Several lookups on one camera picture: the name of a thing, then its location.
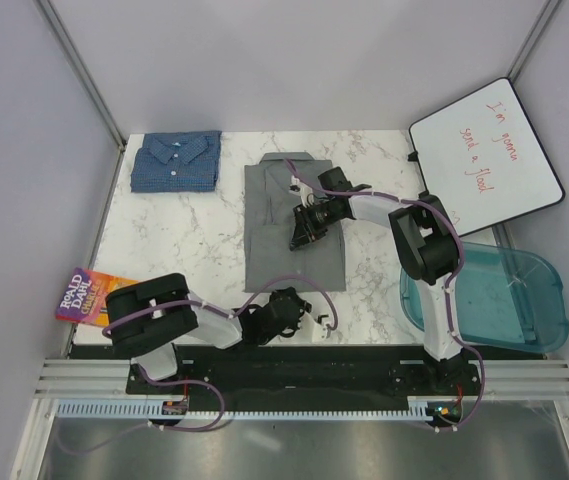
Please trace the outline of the grey long sleeve shirt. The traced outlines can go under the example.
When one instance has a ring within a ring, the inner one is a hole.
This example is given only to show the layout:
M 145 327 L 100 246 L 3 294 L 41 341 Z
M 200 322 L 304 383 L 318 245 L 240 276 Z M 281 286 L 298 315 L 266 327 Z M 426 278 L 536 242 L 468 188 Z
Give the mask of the grey long sleeve shirt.
M 313 283 L 287 280 L 277 286 L 291 286 L 299 292 L 344 292 L 345 240 L 339 224 L 330 226 L 321 240 L 295 251 L 289 249 L 295 225 L 293 209 L 301 200 L 289 191 L 292 176 L 285 165 L 287 159 L 313 183 L 333 167 L 330 160 L 316 160 L 306 152 L 266 153 L 259 163 L 244 167 L 244 291 L 255 293 L 272 279 L 297 274 Z

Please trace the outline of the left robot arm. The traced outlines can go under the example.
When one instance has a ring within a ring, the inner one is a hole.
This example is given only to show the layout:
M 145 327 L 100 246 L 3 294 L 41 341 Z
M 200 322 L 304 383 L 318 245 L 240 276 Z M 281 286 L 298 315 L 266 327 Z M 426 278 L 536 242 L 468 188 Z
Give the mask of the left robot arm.
M 172 393 L 184 378 L 176 339 L 189 336 L 219 350 L 255 349 L 293 337 L 312 305 L 287 287 L 270 293 L 264 305 L 227 310 L 193 293 L 183 275 L 169 274 L 113 291 L 106 309 L 102 335 L 114 352 L 137 365 L 160 392 Z

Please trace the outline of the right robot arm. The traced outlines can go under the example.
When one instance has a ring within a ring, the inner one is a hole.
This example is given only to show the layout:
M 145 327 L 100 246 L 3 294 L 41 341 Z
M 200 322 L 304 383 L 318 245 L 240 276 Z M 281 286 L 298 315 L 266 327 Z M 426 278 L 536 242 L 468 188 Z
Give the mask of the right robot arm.
M 343 220 L 360 220 L 388 228 L 406 275 L 419 290 L 427 355 L 422 381 L 431 392 L 447 392 L 463 370 L 454 287 L 464 261 L 462 242 L 440 199 L 427 192 L 416 200 L 354 185 L 339 167 L 318 176 L 316 185 L 303 179 L 289 159 L 290 189 L 302 203 L 293 209 L 294 231 L 289 248 L 306 247 Z

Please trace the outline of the blue checked folded shirt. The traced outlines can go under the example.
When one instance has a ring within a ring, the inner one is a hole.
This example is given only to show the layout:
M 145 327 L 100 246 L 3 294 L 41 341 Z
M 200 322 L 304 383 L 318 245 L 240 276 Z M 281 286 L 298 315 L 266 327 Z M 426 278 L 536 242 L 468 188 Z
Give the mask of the blue checked folded shirt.
M 219 175 L 221 131 L 151 133 L 137 150 L 133 193 L 210 193 Z

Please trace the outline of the white whiteboard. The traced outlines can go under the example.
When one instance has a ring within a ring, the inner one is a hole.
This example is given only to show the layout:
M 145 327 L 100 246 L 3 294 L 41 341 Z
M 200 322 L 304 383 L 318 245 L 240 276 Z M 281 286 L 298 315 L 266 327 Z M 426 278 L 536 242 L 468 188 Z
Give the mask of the white whiteboard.
M 426 189 L 441 200 L 461 236 L 565 198 L 507 78 L 414 122 L 408 133 Z

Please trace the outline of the Roald Dahl book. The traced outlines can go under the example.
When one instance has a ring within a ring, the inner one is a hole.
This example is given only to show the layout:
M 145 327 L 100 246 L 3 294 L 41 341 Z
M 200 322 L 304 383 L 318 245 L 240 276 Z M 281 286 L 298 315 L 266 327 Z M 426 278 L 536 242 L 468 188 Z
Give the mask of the Roald Dahl book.
M 75 268 L 55 310 L 57 320 L 104 328 L 108 325 L 106 297 L 135 280 Z

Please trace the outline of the teal plastic bin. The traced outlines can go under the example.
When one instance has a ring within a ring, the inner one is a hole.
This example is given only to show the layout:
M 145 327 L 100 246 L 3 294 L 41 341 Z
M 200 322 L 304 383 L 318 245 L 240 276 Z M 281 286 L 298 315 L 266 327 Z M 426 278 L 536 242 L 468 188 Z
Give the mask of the teal plastic bin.
M 425 332 L 424 347 L 450 359 L 475 343 L 545 354 L 568 338 L 562 280 L 542 257 L 465 242 L 465 262 L 450 286 L 400 276 L 400 300 L 409 321 Z

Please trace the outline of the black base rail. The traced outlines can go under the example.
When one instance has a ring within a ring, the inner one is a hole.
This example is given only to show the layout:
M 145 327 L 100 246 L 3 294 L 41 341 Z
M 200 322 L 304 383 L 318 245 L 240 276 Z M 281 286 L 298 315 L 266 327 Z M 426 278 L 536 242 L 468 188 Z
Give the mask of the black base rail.
M 138 367 L 128 372 L 129 394 L 185 394 L 197 407 L 217 409 L 399 408 L 411 397 L 469 398 L 481 376 L 468 354 L 463 370 L 438 382 L 417 346 L 285 346 L 219 350 L 180 346 L 182 387 L 152 386 Z

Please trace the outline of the left aluminium frame post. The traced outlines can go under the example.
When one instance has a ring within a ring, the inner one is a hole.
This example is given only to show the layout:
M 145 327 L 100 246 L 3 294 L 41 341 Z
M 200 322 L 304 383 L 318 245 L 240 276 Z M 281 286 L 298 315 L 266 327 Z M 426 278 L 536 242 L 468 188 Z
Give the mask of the left aluminium frame post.
M 41 13 L 49 29 L 51 30 L 53 37 L 55 38 L 58 46 L 61 48 L 73 73 L 80 82 L 84 92 L 95 108 L 110 137 L 117 145 L 118 150 L 120 152 L 123 152 L 125 150 L 127 140 L 124 138 L 109 107 L 107 106 L 102 94 L 100 93 L 86 63 L 80 54 L 79 49 L 69 34 L 61 15 L 58 13 L 52 1 L 35 0 L 34 4 Z

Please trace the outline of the aluminium frame post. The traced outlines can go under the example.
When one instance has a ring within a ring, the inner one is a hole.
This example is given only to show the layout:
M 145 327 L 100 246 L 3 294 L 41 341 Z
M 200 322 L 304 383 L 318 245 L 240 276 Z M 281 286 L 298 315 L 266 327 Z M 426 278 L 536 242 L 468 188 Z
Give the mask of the aluminium frame post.
M 80 82 L 84 92 L 95 108 L 110 137 L 117 145 L 118 150 L 120 152 L 123 152 L 125 150 L 127 140 L 124 138 L 109 107 L 107 106 L 102 94 L 100 93 L 86 63 L 80 54 L 79 49 L 69 34 L 61 15 L 58 13 L 52 1 L 35 0 L 34 4 L 41 13 L 49 29 L 51 30 L 53 37 L 55 38 L 58 46 L 61 48 L 73 73 Z
M 507 78 L 512 84 L 520 77 L 531 55 L 563 3 L 563 0 L 544 1 L 508 70 Z

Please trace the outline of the right aluminium frame post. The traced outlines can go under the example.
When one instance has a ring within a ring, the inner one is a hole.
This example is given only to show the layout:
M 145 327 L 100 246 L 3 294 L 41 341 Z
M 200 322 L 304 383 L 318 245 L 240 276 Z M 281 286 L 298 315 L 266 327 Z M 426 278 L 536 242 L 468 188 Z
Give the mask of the right aluminium frame post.
M 512 84 L 520 77 L 531 55 L 563 3 L 563 0 L 544 1 L 508 70 L 507 78 Z

